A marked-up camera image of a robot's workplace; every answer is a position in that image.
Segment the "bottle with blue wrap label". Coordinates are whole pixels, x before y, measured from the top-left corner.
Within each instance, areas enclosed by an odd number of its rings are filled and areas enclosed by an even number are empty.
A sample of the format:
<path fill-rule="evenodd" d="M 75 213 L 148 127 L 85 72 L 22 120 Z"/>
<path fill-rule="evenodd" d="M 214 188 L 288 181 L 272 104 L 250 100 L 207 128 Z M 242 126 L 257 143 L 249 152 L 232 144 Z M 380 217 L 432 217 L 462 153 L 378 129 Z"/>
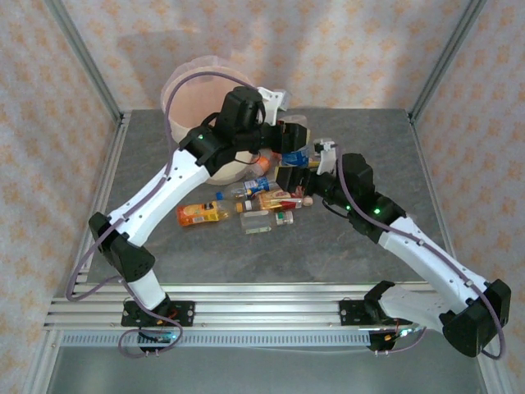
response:
<path fill-rule="evenodd" d="M 281 155 L 281 166 L 283 167 L 308 167 L 310 149 L 308 146 L 290 153 Z"/>

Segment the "yellow tea bottle red label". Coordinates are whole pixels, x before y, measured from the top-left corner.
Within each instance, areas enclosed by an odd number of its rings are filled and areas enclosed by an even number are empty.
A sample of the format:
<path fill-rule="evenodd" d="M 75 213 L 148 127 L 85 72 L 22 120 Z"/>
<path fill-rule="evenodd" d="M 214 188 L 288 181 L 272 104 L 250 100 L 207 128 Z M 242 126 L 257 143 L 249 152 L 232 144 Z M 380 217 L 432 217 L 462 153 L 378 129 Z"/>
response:
<path fill-rule="evenodd" d="M 282 211 L 301 208 L 303 200 L 283 190 L 264 191 L 258 194 L 254 207 L 256 210 Z"/>

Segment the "clear bottle blue yellow label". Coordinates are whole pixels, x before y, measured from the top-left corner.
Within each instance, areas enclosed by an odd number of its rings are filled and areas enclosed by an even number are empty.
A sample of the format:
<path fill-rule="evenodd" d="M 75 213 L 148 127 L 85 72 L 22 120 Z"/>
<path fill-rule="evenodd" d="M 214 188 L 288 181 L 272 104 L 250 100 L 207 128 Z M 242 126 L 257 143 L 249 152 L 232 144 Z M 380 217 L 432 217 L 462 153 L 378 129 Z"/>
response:
<path fill-rule="evenodd" d="M 251 199 L 259 192 L 278 189 L 274 180 L 261 176 L 253 180 L 239 181 L 226 188 L 225 196 L 228 199 Z"/>

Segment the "orange juice plastic bottle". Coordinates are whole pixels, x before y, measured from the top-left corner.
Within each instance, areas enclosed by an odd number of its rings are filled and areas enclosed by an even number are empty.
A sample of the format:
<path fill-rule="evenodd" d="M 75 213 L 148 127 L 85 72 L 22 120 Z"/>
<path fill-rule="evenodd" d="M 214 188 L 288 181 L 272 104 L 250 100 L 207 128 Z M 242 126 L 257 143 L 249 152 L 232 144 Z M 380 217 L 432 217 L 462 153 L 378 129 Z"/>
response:
<path fill-rule="evenodd" d="M 225 200 L 213 200 L 201 204 L 176 207 L 177 222 L 182 227 L 204 223 L 222 222 L 244 211 L 244 204 Z"/>

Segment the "clear bottle orange label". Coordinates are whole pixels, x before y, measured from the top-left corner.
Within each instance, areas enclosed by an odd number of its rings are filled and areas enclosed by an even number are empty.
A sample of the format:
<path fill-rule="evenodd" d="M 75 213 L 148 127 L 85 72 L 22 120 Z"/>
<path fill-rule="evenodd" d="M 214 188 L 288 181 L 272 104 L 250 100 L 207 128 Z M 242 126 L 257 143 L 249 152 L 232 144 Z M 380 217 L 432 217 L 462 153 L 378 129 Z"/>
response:
<path fill-rule="evenodd" d="M 258 158 L 249 166 L 249 171 L 255 176 L 265 175 L 272 167 L 272 151 L 263 149 L 260 151 Z"/>

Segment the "clear bottle green white cap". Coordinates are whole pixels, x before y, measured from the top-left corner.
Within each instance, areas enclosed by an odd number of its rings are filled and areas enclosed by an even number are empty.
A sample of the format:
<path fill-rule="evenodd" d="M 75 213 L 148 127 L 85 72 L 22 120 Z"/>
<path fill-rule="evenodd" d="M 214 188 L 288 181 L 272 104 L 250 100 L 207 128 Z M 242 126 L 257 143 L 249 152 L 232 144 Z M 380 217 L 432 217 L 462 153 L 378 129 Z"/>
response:
<path fill-rule="evenodd" d="M 294 216 L 291 210 L 270 211 L 260 210 L 246 212 L 240 215 L 240 223 L 246 235 L 269 232 L 276 227 L 291 225 L 294 223 Z"/>

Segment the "floral patterned backdrop cloth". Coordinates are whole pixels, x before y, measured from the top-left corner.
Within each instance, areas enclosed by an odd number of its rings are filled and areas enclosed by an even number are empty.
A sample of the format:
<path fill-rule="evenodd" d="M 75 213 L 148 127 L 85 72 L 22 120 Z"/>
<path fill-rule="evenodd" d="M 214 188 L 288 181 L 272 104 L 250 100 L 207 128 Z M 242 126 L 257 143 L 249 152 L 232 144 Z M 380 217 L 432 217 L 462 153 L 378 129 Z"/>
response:
<path fill-rule="evenodd" d="M 215 55 L 297 106 L 407 109 L 468 0 L 64 0 L 120 109 Z M 0 394 L 21 394 L 115 122 L 43 0 L 0 0 Z M 525 394 L 525 0 L 486 0 L 417 124 L 459 260 L 512 289 Z"/>

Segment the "small circuit board green LED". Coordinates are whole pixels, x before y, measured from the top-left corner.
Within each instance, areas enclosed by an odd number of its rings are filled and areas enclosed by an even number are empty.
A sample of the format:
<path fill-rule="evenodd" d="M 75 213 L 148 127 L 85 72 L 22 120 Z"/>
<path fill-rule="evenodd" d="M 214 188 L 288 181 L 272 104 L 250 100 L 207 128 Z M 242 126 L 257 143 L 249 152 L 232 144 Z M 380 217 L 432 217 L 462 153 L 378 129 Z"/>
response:
<path fill-rule="evenodd" d="M 397 341 L 400 338 L 406 337 L 416 332 L 420 332 L 423 329 L 424 327 L 421 327 L 421 326 L 399 329 L 394 332 L 387 333 L 384 336 L 384 340 L 385 341 Z"/>
<path fill-rule="evenodd" d="M 177 341 L 179 338 L 178 333 L 171 331 L 146 331 L 140 330 L 138 332 L 138 343 L 144 344 L 160 344 L 160 345 L 169 345 L 174 341 Z"/>

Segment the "grey metal lower panel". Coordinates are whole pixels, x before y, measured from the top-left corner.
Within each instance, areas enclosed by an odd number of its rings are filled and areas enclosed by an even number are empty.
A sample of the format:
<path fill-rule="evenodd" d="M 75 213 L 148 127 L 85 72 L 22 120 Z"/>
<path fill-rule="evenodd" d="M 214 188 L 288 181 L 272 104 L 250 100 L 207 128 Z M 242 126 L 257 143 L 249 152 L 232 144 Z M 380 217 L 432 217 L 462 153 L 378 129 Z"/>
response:
<path fill-rule="evenodd" d="M 130 360 L 62 348 L 47 394 L 486 394 L 477 361 L 431 339 L 388 357 L 367 352 L 180 348 Z"/>

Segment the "aluminium table side rail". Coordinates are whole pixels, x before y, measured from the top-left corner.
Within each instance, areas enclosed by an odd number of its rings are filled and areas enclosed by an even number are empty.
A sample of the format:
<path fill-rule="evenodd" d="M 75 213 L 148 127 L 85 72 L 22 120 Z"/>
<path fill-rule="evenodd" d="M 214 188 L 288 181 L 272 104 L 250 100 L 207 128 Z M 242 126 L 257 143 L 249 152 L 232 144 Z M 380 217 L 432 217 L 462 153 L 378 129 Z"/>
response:
<path fill-rule="evenodd" d="M 130 119 L 132 116 L 132 112 L 124 112 L 122 114 L 121 121 L 116 129 L 116 133 L 112 138 L 112 142 L 110 144 L 110 147 L 107 152 L 107 156 L 103 165 L 103 171 L 101 175 L 101 179 L 97 188 L 97 194 L 95 196 L 94 200 L 94 206 L 92 209 L 92 213 L 89 215 L 91 217 L 94 213 L 100 212 L 105 213 L 109 196 L 111 194 L 112 190 L 112 184 L 114 182 L 116 169 L 118 167 L 118 163 L 121 156 L 121 151 L 123 149 L 123 145 L 126 139 L 126 134 L 128 131 L 128 127 L 130 124 Z M 92 233 L 89 228 L 89 224 L 87 227 L 87 235 L 85 238 L 85 241 L 83 245 L 81 246 L 81 252 L 83 253 L 87 252 L 88 249 L 91 247 L 91 245 L 94 243 Z M 84 264 L 81 266 L 81 269 L 76 277 L 75 285 L 77 284 L 85 284 L 88 281 L 89 277 L 89 271 L 92 266 L 93 258 L 95 256 L 99 255 L 99 252 L 94 252 L 91 254 L 84 262 Z"/>
<path fill-rule="evenodd" d="M 415 120 L 413 119 L 412 115 L 410 113 L 408 113 L 407 117 L 408 117 L 408 120 L 409 120 L 410 129 L 411 129 L 412 134 L 413 134 L 414 143 L 415 143 L 416 149 L 418 151 L 418 156 L 419 156 L 419 159 L 420 159 L 420 162 L 421 162 L 421 165 L 422 165 L 422 170 L 423 170 L 426 182 L 427 182 L 427 187 L 428 187 L 429 192 L 430 192 L 431 201 L 432 201 L 434 210 L 436 212 L 436 218 L 437 218 L 437 221 L 438 221 L 438 224 L 439 224 L 439 228 L 440 228 L 440 232 L 441 232 L 441 235 L 442 235 L 442 238 L 443 238 L 443 241 L 444 241 L 445 250 L 447 252 L 451 252 L 452 255 L 455 255 L 453 242 L 452 242 L 452 240 L 450 238 L 450 232 L 449 232 L 449 229 L 447 227 L 445 218 L 443 216 L 443 212 L 441 210 L 441 204 L 440 204 L 440 201 L 439 201 L 439 197 L 438 197 L 438 195 L 436 193 L 436 188 L 434 186 L 434 182 L 433 182 L 432 177 L 431 177 L 431 169 L 430 169 L 428 161 L 427 161 L 427 159 L 425 157 L 425 154 L 423 152 L 422 140 L 419 137 L 419 134 L 418 134 L 418 131 L 417 131 L 417 128 L 416 128 L 416 123 L 415 123 Z"/>

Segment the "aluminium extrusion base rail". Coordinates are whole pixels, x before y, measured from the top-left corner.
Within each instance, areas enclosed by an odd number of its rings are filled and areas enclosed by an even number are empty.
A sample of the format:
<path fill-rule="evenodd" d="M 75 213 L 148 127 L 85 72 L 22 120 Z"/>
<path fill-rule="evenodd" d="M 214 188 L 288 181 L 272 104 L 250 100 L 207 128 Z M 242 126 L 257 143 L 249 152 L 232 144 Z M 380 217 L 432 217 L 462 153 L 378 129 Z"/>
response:
<path fill-rule="evenodd" d="M 270 283 L 176 284 L 164 287 L 173 300 L 195 303 L 195 330 L 334 330 L 341 300 L 361 300 L 370 284 Z M 47 329 L 113 329 L 121 326 L 125 289 L 108 285 L 79 302 L 57 297 L 44 320 Z M 431 313 L 449 311 L 445 297 L 425 282 L 401 282 L 381 303 L 396 317 L 425 324 Z"/>

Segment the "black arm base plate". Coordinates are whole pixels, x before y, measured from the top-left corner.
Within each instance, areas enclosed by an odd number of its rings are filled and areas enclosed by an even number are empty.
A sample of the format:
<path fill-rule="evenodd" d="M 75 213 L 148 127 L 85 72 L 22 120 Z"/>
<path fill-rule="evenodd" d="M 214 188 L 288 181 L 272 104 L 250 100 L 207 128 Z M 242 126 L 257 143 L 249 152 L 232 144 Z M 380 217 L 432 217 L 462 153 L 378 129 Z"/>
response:
<path fill-rule="evenodd" d="M 397 325 L 409 326 L 413 324 L 409 320 L 388 316 L 375 300 L 340 300 L 339 316 L 342 326 L 396 328 Z"/>
<path fill-rule="evenodd" d="M 155 310 L 155 313 L 178 322 L 183 328 L 192 327 L 194 324 L 195 303 L 187 300 L 170 300 L 160 305 Z M 135 301 L 128 300 L 124 302 L 121 326 L 129 328 L 160 328 L 173 327 L 173 324 L 150 316 Z"/>

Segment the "aluminium frame post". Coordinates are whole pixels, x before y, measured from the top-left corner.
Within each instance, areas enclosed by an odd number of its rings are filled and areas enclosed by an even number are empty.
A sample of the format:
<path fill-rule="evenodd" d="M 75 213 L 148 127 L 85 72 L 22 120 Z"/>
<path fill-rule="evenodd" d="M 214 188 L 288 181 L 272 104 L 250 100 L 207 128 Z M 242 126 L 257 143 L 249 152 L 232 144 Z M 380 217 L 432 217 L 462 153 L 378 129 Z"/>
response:
<path fill-rule="evenodd" d="M 98 69 L 91 53 L 89 52 L 84 40 L 78 31 L 75 22 L 66 9 L 62 0 L 43 0 L 54 20 L 57 22 L 67 43 L 70 45 L 80 65 L 83 67 L 89 81 L 92 83 L 99 98 L 109 112 L 112 120 L 120 125 L 125 113 L 120 110 L 112 92 L 110 91 L 103 75 Z"/>
<path fill-rule="evenodd" d="M 444 49 L 438 57 L 434 67 L 431 70 L 425 84 L 412 108 L 407 112 L 409 123 L 415 126 L 422 118 L 424 110 L 430 103 L 434 93 L 438 89 L 441 80 L 444 78 L 452 61 L 461 49 L 463 41 L 468 37 L 468 33 L 477 21 L 487 0 L 468 0 L 468 4 L 459 18 L 458 23 L 452 29 Z"/>

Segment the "aluminium frame leg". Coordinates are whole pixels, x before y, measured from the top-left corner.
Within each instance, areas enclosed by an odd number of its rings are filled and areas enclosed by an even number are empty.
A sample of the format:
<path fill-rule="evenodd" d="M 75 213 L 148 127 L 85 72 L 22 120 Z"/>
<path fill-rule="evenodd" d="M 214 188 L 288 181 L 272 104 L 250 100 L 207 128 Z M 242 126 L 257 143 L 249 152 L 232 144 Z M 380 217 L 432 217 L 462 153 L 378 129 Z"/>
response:
<path fill-rule="evenodd" d="M 500 377 L 498 363 L 484 355 L 479 355 L 477 362 L 486 387 L 486 394 L 505 394 L 505 385 Z"/>
<path fill-rule="evenodd" d="M 46 394 L 62 343 L 62 330 L 46 330 L 30 363 L 22 394 Z"/>

